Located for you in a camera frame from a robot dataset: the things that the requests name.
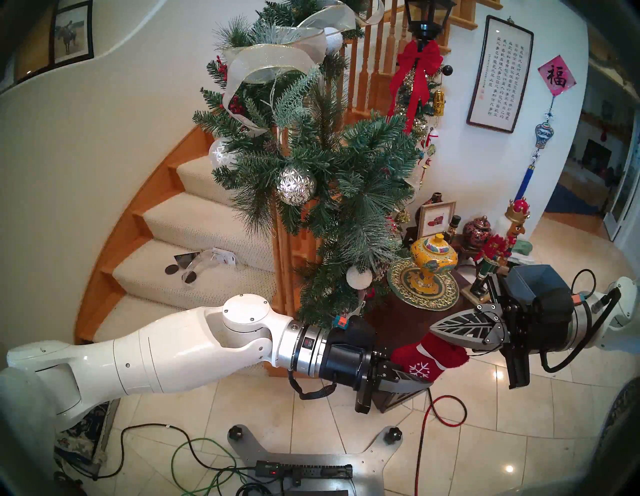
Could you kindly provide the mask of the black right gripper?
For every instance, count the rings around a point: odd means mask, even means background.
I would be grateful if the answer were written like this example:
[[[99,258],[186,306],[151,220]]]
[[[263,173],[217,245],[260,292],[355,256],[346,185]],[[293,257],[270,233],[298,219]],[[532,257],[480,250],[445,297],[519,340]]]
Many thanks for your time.
[[[505,359],[509,389],[526,387],[529,355],[562,351],[570,343],[571,290],[559,275],[492,275],[488,289],[496,307],[452,313],[431,324],[430,332],[463,348],[497,348]]]

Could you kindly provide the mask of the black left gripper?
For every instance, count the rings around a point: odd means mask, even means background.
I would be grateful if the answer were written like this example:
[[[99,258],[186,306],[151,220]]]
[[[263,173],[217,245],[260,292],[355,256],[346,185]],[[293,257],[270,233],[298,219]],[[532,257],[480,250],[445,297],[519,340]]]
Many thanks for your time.
[[[320,378],[332,384],[351,387],[356,392],[354,409],[368,413],[373,386],[369,381],[376,330],[363,317],[351,316],[347,327],[332,328],[326,336],[320,364]],[[419,394],[433,385],[432,381],[413,374],[395,374],[400,365],[391,360],[390,350],[374,350],[377,377],[374,392]]]

